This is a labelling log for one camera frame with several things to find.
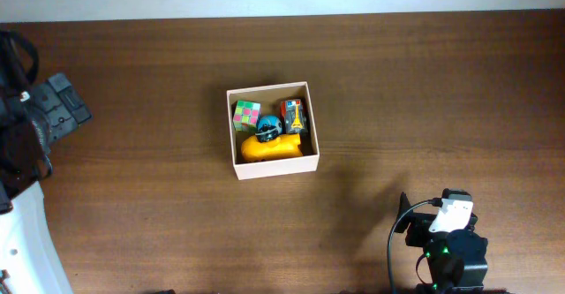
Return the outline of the blue toy ball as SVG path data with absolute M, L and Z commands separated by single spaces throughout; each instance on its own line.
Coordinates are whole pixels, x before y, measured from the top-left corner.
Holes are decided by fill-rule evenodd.
M 282 128 L 283 125 L 280 118 L 274 115 L 263 116 L 257 123 L 257 130 L 261 132 L 271 129 L 276 129 L 280 132 Z

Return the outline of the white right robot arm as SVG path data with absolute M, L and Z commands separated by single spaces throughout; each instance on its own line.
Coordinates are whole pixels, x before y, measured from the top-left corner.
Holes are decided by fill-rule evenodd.
M 405 244 L 422 250 L 417 260 L 427 262 L 432 281 L 423 280 L 414 293 L 481 293 L 488 264 L 488 240 L 475 232 L 473 200 L 463 190 L 444 189 L 441 196 L 411 204 L 403 192 L 387 243 L 388 279 L 392 272 L 391 244 L 395 233 L 405 234 Z

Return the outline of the black round disc toy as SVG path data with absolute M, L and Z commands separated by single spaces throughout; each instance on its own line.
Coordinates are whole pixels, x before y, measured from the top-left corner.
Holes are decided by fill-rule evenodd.
M 280 124 L 267 125 L 264 124 L 256 132 L 255 136 L 257 140 L 261 143 L 269 142 L 273 139 L 279 137 L 283 132 L 282 126 Z

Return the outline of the pastel puzzle cube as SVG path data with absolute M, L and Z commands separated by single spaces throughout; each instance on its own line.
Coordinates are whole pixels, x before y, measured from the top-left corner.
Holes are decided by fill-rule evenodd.
M 232 117 L 236 131 L 257 132 L 257 123 L 260 119 L 261 105 L 258 102 L 237 101 Z

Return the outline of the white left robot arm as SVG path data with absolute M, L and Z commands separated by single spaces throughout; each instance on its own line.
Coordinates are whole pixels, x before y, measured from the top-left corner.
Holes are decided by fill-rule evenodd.
M 69 293 L 40 182 L 53 173 L 52 146 L 91 120 L 68 78 L 38 84 L 39 55 L 21 34 L 1 33 L 1 291 Z

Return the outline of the grey red toy truck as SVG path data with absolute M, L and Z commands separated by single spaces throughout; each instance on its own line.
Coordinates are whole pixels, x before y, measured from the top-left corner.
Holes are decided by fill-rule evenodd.
M 280 109 L 284 130 L 287 134 L 304 135 L 308 133 L 307 115 L 301 99 L 284 100 L 281 102 Z

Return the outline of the orange toy hippo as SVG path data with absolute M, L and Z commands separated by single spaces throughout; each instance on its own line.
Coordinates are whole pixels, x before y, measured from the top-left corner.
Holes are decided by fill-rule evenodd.
M 246 162 L 265 162 L 303 155 L 298 134 L 283 134 L 266 142 L 260 142 L 253 135 L 242 143 L 241 154 Z

